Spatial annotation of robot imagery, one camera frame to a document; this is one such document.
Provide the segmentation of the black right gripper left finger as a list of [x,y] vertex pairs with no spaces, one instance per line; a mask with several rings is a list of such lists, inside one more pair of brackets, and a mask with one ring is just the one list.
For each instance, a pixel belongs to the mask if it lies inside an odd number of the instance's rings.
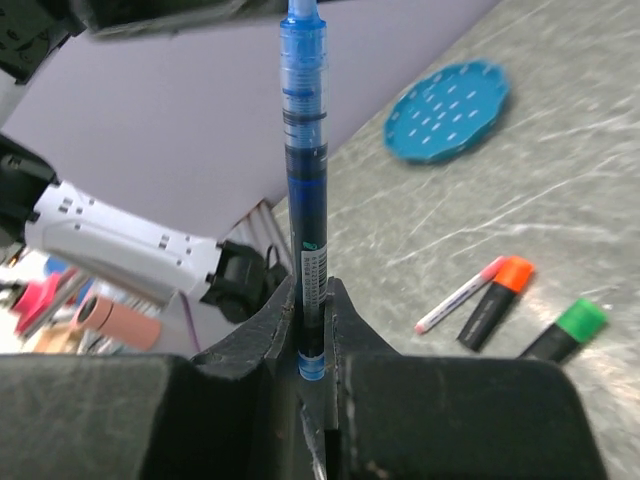
[[289,479],[291,286],[191,360],[5,355],[5,479]]

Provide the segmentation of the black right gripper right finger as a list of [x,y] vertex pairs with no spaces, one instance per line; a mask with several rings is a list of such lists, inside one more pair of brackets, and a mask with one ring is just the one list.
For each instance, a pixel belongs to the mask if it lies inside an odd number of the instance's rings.
[[603,479],[573,383],[547,362],[403,355],[329,282],[333,479]]

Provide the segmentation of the blue ballpoint pen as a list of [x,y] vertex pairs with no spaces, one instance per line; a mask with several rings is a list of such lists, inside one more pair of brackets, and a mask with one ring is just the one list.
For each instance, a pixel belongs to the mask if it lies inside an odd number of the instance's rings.
[[316,1],[290,1],[280,23],[280,80],[298,371],[325,373],[327,295],[328,51]]

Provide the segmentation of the black green highlighter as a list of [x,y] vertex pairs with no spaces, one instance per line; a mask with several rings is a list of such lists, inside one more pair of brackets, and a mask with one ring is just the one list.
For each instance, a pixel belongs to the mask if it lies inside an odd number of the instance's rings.
[[518,358],[563,364],[592,341],[607,323],[608,318],[603,310],[589,300],[579,298]]

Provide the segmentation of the black orange highlighter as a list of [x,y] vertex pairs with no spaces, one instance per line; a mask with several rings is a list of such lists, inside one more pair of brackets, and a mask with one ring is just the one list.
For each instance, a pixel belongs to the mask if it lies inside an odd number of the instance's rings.
[[480,352],[528,285],[534,271],[535,266],[530,261],[518,256],[509,257],[490,282],[457,340],[467,349]]

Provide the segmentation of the white pink acrylic marker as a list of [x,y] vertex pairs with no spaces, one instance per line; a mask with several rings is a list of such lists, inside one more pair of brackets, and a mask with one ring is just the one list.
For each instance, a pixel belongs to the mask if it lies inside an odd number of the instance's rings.
[[423,335],[444,320],[454,310],[490,282],[497,275],[506,260],[506,257],[499,256],[486,265],[481,271],[445,298],[429,313],[423,316],[414,326],[414,332],[418,335]]

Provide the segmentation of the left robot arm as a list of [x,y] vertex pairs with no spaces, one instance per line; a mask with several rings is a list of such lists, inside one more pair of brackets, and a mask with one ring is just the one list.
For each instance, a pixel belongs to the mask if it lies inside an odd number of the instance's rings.
[[[176,33],[282,14],[283,1],[5,1],[1,114],[8,117],[44,64],[83,32],[98,37]],[[218,308],[240,324],[287,277],[277,247],[258,251],[171,229],[105,204],[63,181],[39,155],[1,140],[1,261],[51,253],[152,301]]]

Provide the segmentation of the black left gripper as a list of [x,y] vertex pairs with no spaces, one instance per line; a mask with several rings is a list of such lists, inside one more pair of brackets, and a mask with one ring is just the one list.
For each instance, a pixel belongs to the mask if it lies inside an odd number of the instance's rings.
[[282,17],[287,9],[283,0],[1,0],[1,71],[26,85],[85,25],[102,38],[177,34]]

